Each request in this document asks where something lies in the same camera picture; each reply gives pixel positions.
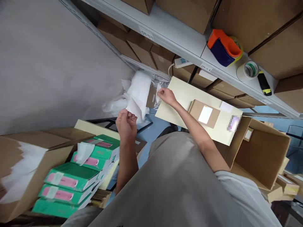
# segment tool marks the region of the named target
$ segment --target handwritten label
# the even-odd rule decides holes
[[[139,26],[141,35],[145,36],[146,38],[150,39],[151,41],[154,41],[154,38],[152,36],[152,33],[142,27]]]
[[[202,62],[201,69],[203,69],[203,70],[205,70],[207,72],[212,71],[212,67],[210,67],[209,65],[205,64],[204,62]]]

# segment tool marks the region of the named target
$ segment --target cardboard flap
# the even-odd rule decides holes
[[[229,150],[226,152],[225,161],[227,165],[231,168],[233,166],[235,157],[238,153],[238,150],[241,146],[245,133],[249,127],[252,118],[242,117],[238,125],[238,129],[234,134],[234,138],[230,143]]]
[[[35,145],[46,149],[50,149],[52,147],[70,141],[69,139],[65,139],[42,131],[16,133],[11,135],[5,135],[3,137],[24,143],[29,143],[31,145]]]

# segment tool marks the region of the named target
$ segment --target stack of boxes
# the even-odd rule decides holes
[[[107,172],[119,160],[120,141],[99,135],[83,143],[94,144],[90,156],[80,166],[77,161],[82,152],[76,151],[71,162],[51,169],[33,212],[68,218],[90,202]]]

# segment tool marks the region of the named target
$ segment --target tape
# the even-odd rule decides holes
[[[237,37],[234,37],[234,36],[230,36],[230,37],[236,43],[236,45],[240,48],[241,54],[239,55],[239,57],[235,58],[235,60],[229,66],[233,65],[235,62],[240,60],[240,58],[243,56],[243,45],[240,43],[240,41],[238,40]]]
[[[245,62],[243,65],[237,68],[237,77],[242,82],[254,79],[258,76],[258,74],[259,66],[253,61]]]

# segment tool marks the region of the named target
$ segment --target paper label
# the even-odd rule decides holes
[[[49,189],[47,195],[45,196],[45,198],[47,198],[47,199],[53,199],[53,198],[55,198],[55,195],[56,195],[58,189],[59,189],[59,187],[50,186],[50,189]]]
[[[296,175],[295,178],[298,178],[299,180],[303,181],[303,178],[298,175]]]
[[[293,184],[291,181],[289,181],[288,179],[286,179],[285,177],[279,175],[279,178],[283,179],[284,181],[286,181],[287,183]]]
[[[209,117],[211,116],[211,112],[212,112],[212,108],[210,108],[208,106],[204,106],[201,111],[198,121],[200,121],[204,124],[207,124]]]
[[[142,27],[139,26],[141,35],[145,36],[146,38],[150,39],[151,41],[154,41],[154,38],[152,36],[152,33]]]
[[[252,131],[247,130],[245,134],[245,138],[249,140],[251,135],[252,135]]]
[[[204,62],[202,62],[201,64],[201,69],[205,70],[205,71],[212,71],[212,67],[210,67],[209,65],[205,64]]]
[[[51,181],[51,184],[58,185],[63,177],[64,173],[56,172],[54,175],[53,180]]]
[[[265,105],[270,105],[272,104],[271,102],[267,101],[266,99],[261,99],[259,100],[260,102],[264,103]]]

